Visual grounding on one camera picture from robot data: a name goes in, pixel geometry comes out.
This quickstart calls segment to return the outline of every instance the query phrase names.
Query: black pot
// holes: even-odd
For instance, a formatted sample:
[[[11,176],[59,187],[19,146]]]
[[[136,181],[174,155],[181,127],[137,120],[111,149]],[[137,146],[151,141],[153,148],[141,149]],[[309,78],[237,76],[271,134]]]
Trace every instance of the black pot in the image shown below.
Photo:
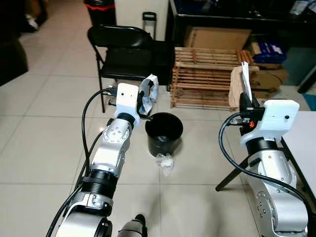
[[[183,132],[183,125],[178,117],[170,113],[156,113],[147,121],[148,150],[153,156],[159,153],[173,154]]]

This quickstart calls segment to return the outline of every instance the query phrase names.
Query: black trash bin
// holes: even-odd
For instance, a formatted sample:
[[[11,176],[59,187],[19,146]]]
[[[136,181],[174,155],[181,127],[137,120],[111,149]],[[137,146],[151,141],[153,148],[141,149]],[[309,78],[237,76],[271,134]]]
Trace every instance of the black trash bin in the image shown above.
[[[156,113],[151,118],[151,121],[145,124],[149,152],[155,157],[159,153],[173,154],[183,132],[181,121],[169,113]]]
[[[116,25],[114,0],[84,0],[92,26]]]

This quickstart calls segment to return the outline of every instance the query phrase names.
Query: black tripod leg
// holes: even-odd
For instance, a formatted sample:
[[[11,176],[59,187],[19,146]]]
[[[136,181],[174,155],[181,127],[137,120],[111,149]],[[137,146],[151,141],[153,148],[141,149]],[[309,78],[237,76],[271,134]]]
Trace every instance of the black tripod leg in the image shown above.
[[[240,164],[240,167],[246,169],[248,167],[248,157],[246,159],[244,159]],[[225,179],[223,179],[222,182],[220,182],[219,185],[216,186],[215,190],[216,191],[221,191],[223,190],[223,188],[228,185],[233,179],[235,179],[237,177],[237,175],[239,175],[241,173],[241,171],[237,168],[235,168],[229,175],[227,175],[227,177]]]

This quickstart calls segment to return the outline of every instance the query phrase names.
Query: wooden rack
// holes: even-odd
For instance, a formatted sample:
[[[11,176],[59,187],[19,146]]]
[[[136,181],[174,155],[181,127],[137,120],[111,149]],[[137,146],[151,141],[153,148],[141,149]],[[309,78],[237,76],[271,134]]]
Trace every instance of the wooden rack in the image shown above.
[[[228,106],[231,71],[240,66],[237,50],[176,47],[171,107],[176,104]],[[249,67],[257,71],[258,67]]]

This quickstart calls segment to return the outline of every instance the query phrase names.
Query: white floor tile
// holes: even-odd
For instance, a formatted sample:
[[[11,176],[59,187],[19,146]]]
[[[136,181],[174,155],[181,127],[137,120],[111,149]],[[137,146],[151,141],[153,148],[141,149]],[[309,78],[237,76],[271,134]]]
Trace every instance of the white floor tile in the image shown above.
[[[100,96],[98,96],[95,99],[97,105],[95,107],[93,117],[95,117],[95,118],[113,118],[114,117],[116,107],[112,106],[112,105],[108,105],[108,100],[110,100],[110,99],[115,101],[114,96],[104,96],[105,113],[102,112],[102,105],[101,105]]]
[[[86,102],[97,90],[95,78],[50,76],[27,115],[81,117]],[[93,115],[95,106],[93,101],[87,116]]]
[[[81,2],[77,10],[57,11],[49,16],[48,20],[41,26],[42,28],[51,27],[59,29],[81,29],[90,22],[88,10]]]
[[[91,128],[87,137],[88,147],[92,144],[94,138],[101,130],[106,127],[108,118],[94,118],[91,122]],[[93,159],[98,145],[90,157]],[[76,179],[84,163],[84,154],[81,156],[81,162],[78,166]],[[147,148],[147,135],[145,132],[145,122],[135,128],[130,139],[130,147],[126,152],[125,163],[118,180],[119,184],[159,184],[159,172],[155,163],[155,158],[149,153]]]
[[[216,192],[212,185],[161,186],[161,236],[257,237],[242,186]]]
[[[70,44],[70,48],[88,49],[88,50],[93,49],[92,45],[90,44],[90,42],[88,40],[88,36],[87,36],[89,26],[87,23],[86,23],[86,25],[87,25],[86,27],[82,27],[80,30],[78,30],[74,40]]]
[[[69,48],[53,70],[52,75],[96,77],[95,82],[98,83],[95,52],[92,48]]]
[[[0,182],[71,184],[80,132],[79,118],[24,117],[0,156]]]
[[[113,201],[112,236],[137,214],[145,216],[149,237],[160,236],[159,185],[118,185]]]
[[[24,74],[0,87],[0,115],[24,115],[47,76]]]
[[[170,176],[160,176],[161,183],[218,184],[233,170],[219,149],[218,131],[221,122],[184,120],[182,123],[182,143],[174,154],[174,169]],[[240,183],[239,178],[232,182]]]
[[[233,154],[232,158],[236,163],[240,164],[247,156],[248,152],[246,148],[241,147],[240,145],[240,131],[237,126],[229,126],[225,129],[225,137],[228,140],[229,145],[225,146],[225,149]],[[241,178],[243,184],[248,184],[247,175],[241,173],[235,179],[239,180]]]
[[[219,107],[218,114],[222,122],[224,122],[230,115],[239,112],[239,109],[230,111],[228,108]]]
[[[64,50],[49,47],[24,47],[30,74],[49,75],[56,67]]]
[[[54,9],[51,15],[61,13],[80,15],[87,12],[86,7],[80,0],[52,0],[48,3],[48,7],[50,6]]]
[[[20,116],[0,116],[0,153],[21,119]]]
[[[1,236],[42,237],[67,198],[70,185],[0,184],[0,188]]]
[[[24,34],[19,40],[25,47],[68,48],[77,29],[42,27],[37,32]]]

